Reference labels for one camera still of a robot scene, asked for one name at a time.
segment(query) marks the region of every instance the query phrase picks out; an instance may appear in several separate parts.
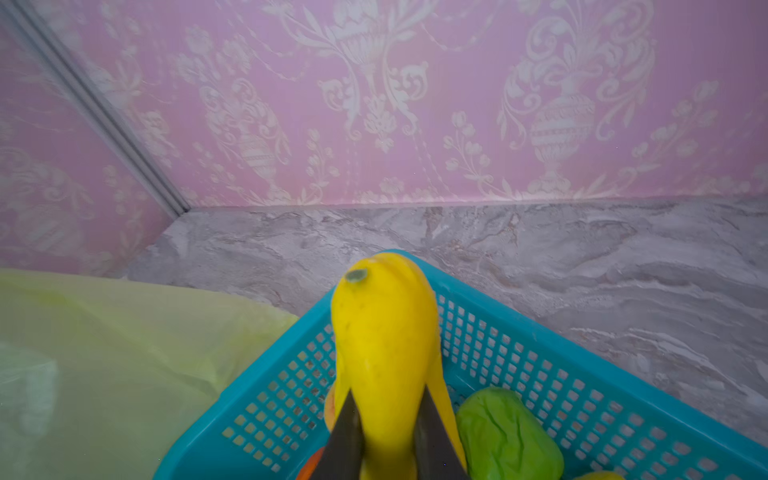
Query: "yellow plastic bag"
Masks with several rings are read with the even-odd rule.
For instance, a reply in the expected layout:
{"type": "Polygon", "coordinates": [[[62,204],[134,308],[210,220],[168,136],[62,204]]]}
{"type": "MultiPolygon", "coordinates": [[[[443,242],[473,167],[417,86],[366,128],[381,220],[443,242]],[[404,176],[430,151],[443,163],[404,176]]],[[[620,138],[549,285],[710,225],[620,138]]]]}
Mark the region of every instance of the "yellow plastic bag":
{"type": "Polygon", "coordinates": [[[295,321],[224,293],[0,269],[0,478],[151,478],[295,321]]]}

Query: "marble countertop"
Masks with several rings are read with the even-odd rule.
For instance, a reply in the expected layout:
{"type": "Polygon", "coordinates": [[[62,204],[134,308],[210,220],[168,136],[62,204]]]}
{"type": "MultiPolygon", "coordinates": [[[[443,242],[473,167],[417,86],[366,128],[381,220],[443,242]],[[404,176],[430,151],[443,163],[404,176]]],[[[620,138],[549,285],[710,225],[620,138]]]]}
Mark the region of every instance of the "marble countertop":
{"type": "Polygon", "coordinates": [[[183,215],[132,280],[305,313],[400,248],[768,445],[768,200],[183,215]]]}

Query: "teal plastic basket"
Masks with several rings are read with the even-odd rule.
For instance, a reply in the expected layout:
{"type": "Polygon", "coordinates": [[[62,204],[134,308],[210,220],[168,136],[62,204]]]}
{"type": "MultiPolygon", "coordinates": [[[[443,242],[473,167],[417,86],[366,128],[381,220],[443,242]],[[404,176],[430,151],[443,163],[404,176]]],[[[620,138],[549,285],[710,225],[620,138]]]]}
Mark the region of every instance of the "teal plastic basket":
{"type": "MultiPolygon", "coordinates": [[[[768,478],[768,449],[520,313],[399,250],[437,296],[454,407],[486,386],[517,392],[565,457],[569,480],[768,478]]],[[[323,402],[336,374],[325,295],[174,444],[156,480],[293,480],[328,439],[323,402]]]]}

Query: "pink wallpaper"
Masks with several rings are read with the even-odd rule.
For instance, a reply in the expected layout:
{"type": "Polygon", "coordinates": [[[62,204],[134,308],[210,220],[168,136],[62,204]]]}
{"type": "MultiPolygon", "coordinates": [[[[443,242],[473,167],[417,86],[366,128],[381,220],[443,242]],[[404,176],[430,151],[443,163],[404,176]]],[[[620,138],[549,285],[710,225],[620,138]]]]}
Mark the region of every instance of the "pink wallpaper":
{"type": "Polygon", "coordinates": [[[0,28],[0,266],[102,275],[170,218],[0,28]]]}
{"type": "Polygon", "coordinates": [[[197,206],[768,190],[763,0],[35,0],[197,206]]]}

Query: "green vegetable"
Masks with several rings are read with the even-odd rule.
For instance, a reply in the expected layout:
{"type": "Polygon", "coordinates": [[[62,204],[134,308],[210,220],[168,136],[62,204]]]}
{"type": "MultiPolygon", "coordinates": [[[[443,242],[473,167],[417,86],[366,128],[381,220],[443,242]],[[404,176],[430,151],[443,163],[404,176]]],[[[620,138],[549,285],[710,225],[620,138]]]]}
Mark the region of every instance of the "green vegetable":
{"type": "Polygon", "coordinates": [[[563,455],[514,392],[491,387],[456,414],[472,480],[558,480],[563,455]]]}

